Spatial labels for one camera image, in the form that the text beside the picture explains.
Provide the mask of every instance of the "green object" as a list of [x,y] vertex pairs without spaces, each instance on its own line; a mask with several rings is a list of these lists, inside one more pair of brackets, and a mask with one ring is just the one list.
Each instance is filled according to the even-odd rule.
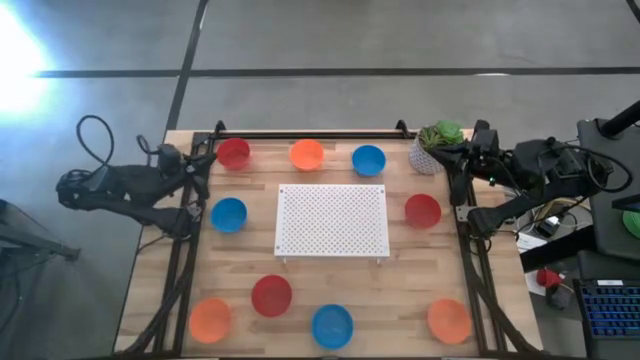
[[622,213],[622,222],[624,227],[631,235],[640,239],[640,214],[633,211],[625,211]]
[[453,121],[441,120],[435,125],[420,130],[420,145],[425,151],[439,145],[460,144],[464,140],[460,125]]

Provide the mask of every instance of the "pegboard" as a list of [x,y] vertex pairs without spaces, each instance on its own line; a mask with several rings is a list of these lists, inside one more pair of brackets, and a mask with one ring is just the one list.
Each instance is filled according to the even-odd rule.
[[384,185],[280,185],[274,255],[388,257]]

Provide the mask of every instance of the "concrete floor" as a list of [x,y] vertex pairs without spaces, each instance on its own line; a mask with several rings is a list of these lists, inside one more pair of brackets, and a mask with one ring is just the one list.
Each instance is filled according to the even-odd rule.
[[[152,146],[162,141],[178,83],[16,75],[179,70],[197,5],[0,1],[0,46],[12,50],[0,58],[0,198],[82,248],[77,262],[54,259],[33,269],[37,285],[2,334],[12,346],[0,346],[0,358],[110,353],[141,227],[104,211],[65,209],[54,187],[70,169],[96,166],[75,139],[85,114],[111,125],[113,164],[142,163],[135,135]],[[219,0],[207,9],[193,68],[634,66],[638,32],[622,0]],[[577,120],[612,116],[638,94],[640,75],[198,78],[188,82],[177,128],[211,129],[218,119],[236,129],[291,129],[482,118],[509,147],[532,137],[574,138]],[[106,133],[94,125],[84,129],[87,142],[104,154]],[[0,293],[0,304],[14,295]],[[538,315],[545,348],[584,351],[556,335],[579,329],[577,321]]]

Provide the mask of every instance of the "potted plant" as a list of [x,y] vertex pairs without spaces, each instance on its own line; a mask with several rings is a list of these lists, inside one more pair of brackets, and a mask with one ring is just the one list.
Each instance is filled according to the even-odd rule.
[[460,144],[463,140],[460,125],[452,121],[441,120],[435,125],[423,127],[411,144],[409,162],[422,174],[438,173],[444,168],[427,151],[435,146]]

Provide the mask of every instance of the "keyboard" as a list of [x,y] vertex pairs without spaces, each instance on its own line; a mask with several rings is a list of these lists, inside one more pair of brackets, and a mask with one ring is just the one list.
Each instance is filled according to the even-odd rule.
[[640,339],[640,281],[574,280],[585,335]]

